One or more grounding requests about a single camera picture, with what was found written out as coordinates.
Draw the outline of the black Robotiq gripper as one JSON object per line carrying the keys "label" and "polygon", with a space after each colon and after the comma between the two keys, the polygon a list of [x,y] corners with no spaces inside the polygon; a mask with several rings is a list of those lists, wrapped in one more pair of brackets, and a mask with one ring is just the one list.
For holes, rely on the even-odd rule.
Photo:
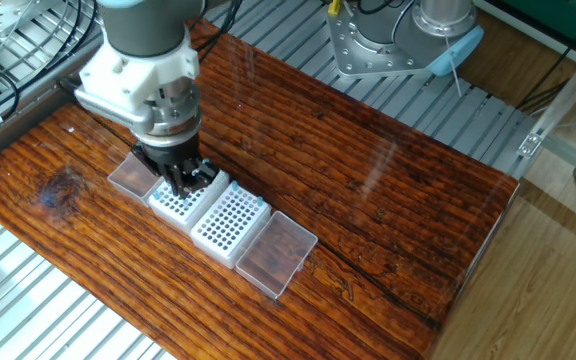
{"label": "black Robotiq gripper", "polygon": [[155,175],[162,175],[170,186],[172,194],[186,198],[184,174],[190,173],[187,187],[198,191],[212,184],[218,175],[218,168],[208,160],[201,162],[199,136],[167,147],[157,147],[138,141],[135,144],[135,157]]}

